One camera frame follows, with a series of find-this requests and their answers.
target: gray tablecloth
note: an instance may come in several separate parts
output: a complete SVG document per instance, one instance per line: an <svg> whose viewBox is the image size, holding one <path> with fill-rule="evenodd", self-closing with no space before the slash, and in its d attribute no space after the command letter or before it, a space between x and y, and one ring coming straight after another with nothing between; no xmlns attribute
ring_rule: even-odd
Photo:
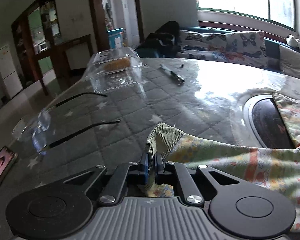
<svg viewBox="0 0 300 240"><path fill-rule="evenodd" d="M78 97L50 112L51 126L46 135L51 143L92 123L121 119L119 124L90 129L48 150L45 156L36 153L31 141L10 145L19 157L0 186L0 240L12 237L5 208L13 197L97 164L114 169L120 163L138 161L157 123L165 122L202 138L254 146L255 140L240 136L242 131L247 133L244 124L239 127L240 100L284 90L291 96L291 86L300 90L300 80L247 66L165 58L143 62L144 93L133 86L112 91L107 98ZM160 63L182 75L185 83L176 83L159 69ZM89 81L80 81L51 105L92 91Z"/></svg>

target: window frame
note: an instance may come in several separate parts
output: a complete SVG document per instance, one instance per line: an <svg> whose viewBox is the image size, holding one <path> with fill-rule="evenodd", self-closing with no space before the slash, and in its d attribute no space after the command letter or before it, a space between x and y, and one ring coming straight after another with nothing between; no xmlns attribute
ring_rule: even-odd
<svg viewBox="0 0 300 240"><path fill-rule="evenodd" d="M297 19L297 15L296 15L296 0L293 0L293 10L294 10L294 19L293 19L293 25L294 25L294 27L293 28L291 28L291 27L289 27L287 25L281 24L279 22L273 21L273 20L270 19L270 0L268 0L268 19L261 18L261 17L258 17L258 16L254 16L254 15L250 15L250 14L235 12L235 11L199 7L199 0L196 0L196 3L197 3L197 10L215 11L215 12L225 12L225 13L237 14L237 15L251 17L251 18L254 18L254 19L258 19L258 20L262 20L262 21L265 21L265 22L269 22L269 23L281 26L283 28L286 28L286 29L288 29L290 31L293 31L293 32L297 31L297 29L296 29L296 19Z"/></svg>

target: wooden door frame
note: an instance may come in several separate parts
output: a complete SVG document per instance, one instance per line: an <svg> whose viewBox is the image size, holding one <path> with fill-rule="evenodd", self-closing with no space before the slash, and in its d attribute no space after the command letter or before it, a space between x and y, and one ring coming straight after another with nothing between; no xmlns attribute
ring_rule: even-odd
<svg viewBox="0 0 300 240"><path fill-rule="evenodd" d="M143 42L145 37L143 33L143 23L141 16L140 0L135 0L139 39ZM94 31L94 37L96 39L98 51L110 49L109 38L106 30L106 16L102 6L102 0L89 0L90 12L92 18L92 25Z"/></svg>

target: floor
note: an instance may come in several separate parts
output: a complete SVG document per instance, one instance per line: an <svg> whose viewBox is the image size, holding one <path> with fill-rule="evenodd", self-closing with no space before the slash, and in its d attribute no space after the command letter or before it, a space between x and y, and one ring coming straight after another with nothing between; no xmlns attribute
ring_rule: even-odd
<svg viewBox="0 0 300 240"><path fill-rule="evenodd" d="M74 84L79 79L80 76L72 77L71 83ZM9 146L13 141L11 131L22 117L37 114L68 88L63 79L55 78L53 70L44 76L44 81L49 91L48 96L44 95L41 85L37 81L22 90L0 109L0 149L3 146Z"/></svg>

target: white refrigerator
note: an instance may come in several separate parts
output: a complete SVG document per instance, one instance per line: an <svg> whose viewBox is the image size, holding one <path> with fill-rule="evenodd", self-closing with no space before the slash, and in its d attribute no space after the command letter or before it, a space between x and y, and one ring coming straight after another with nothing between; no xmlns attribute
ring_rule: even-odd
<svg viewBox="0 0 300 240"><path fill-rule="evenodd" d="M8 98L13 98L22 90L22 84L13 63L9 45L0 49L0 74L8 93Z"/></svg>

